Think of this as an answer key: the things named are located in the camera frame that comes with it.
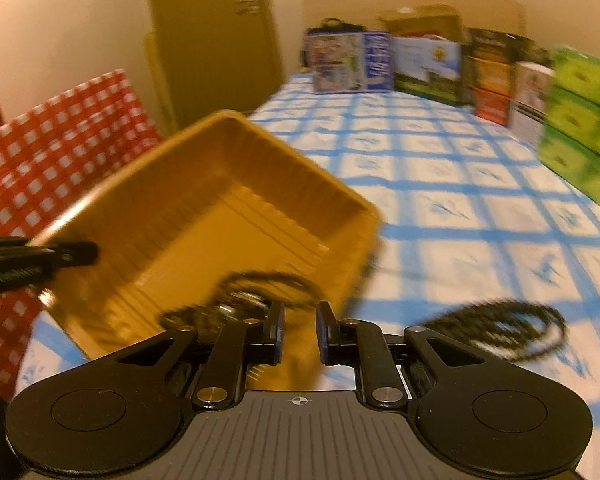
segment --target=crosshair marking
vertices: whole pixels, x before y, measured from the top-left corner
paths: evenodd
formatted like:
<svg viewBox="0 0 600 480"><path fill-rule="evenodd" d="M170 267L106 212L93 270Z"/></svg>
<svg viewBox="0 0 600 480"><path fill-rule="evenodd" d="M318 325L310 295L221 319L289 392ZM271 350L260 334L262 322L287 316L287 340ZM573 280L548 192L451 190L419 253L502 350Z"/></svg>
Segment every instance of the crosshair marking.
<svg viewBox="0 0 600 480"><path fill-rule="evenodd" d="M293 399L291 399L289 402L292 402L296 406L300 407L300 406L304 406L306 403L311 402L311 401L309 399L307 399L306 397L303 397L302 395L298 395L297 397L294 397Z"/></svg>

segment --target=yellow plastic tray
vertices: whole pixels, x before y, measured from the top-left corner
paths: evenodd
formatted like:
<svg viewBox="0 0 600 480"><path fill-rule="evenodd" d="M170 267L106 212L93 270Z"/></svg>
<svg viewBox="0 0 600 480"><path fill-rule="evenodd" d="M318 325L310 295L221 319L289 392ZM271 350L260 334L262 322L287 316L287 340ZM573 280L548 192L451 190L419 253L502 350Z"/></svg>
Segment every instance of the yellow plastic tray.
<svg viewBox="0 0 600 480"><path fill-rule="evenodd" d="M93 359L161 332L161 312L205 303L232 271L301 274L339 313L379 225L367 200L239 113L222 111L125 166L32 243L99 245L95 266L63 269L48 286L51 315ZM283 362L255 387L312 387L314 320L313 311L286 313Z"/></svg>

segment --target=coiled black cable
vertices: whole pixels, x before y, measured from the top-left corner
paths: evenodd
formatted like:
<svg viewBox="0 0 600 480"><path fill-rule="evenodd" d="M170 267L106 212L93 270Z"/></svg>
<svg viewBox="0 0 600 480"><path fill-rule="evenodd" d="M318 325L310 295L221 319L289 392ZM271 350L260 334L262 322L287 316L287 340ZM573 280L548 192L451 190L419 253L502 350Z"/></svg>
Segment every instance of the coiled black cable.
<svg viewBox="0 0 600 480"><path fill-rule="evenodd" d="M290 302L273 293L271 285L302 292L304 299ZM296 274L233 272L220 281L205 305L187 305L165 312L158 322L165 330L189 324L213 333L232 319L264 319L273 301L285 303L287 309L306 309L323 297L315 283ZM421 324L516 363L536 360L560 349L567 337L567 325L558 310L516 300L470 304Z"/></svg>
<svg viewBox="0 0 600 480"><path fill-rule="evenodd" d="M424 326L515 363L557 351L567 337L567 324L558 310L515 300L467 305Z"/></svg>

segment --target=blue box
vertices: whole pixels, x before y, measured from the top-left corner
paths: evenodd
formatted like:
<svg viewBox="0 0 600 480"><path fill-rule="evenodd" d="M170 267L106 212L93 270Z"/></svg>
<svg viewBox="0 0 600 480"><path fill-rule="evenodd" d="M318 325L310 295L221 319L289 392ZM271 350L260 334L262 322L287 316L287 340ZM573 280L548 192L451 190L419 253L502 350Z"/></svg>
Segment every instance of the blue box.
<svg viewBox="0 0 600 480"><path fill-rule="evenodd" d="M394 89L387 32L318 32L307 36L308 63L318 94Z"/></svg>

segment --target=orange box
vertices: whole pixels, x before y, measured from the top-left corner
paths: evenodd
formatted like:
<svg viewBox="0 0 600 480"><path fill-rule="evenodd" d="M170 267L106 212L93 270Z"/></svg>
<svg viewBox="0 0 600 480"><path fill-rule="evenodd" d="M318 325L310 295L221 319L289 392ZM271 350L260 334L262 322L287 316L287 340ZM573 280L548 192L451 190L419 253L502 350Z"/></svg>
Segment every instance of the orange box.
<svg viewBox="0 0 600 480"><path fill-rule="evenodd" d="M509 121L509 101L504 95L489 92L482 88L474 88L474 114L493 123L507 126Z"/></svg>
<svg viewBox="0 0 600 480"><path fill-rule="evenodd" d="M480 88L496 94L511 95L513 90L513 65L477 57L472 57L472 59L475 66L475 79Z"/></svg>

